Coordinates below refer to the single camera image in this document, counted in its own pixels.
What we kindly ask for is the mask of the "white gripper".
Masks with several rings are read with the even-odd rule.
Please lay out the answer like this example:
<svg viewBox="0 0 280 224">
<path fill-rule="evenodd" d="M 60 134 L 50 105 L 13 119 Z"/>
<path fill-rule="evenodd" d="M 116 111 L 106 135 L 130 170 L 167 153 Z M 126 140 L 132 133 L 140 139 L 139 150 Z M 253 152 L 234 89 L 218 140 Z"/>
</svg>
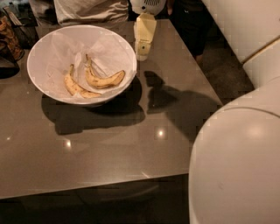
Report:
<svg viewBox="0 0 280 224">
<path fill-rule="evenodd" d="M 140 14 L 134 23 L 136 59 L 148 59 L 157 21 L 154 18 L 165 7 L 166 0 L 130 0 L 132 10 Z"/>
</svg>

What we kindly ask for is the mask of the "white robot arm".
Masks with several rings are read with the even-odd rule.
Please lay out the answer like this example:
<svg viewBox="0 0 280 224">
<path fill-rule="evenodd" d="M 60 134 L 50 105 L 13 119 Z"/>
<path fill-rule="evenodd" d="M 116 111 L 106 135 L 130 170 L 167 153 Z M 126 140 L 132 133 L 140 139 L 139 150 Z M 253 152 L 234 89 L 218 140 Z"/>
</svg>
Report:
<svg viewBox="0 0 280 224">
<path fill-rule="evenodd" d="M 197 135 L 186 224 L 280 224 L 280 0 L 202 0 L 253 91 Z"/>
</svg>

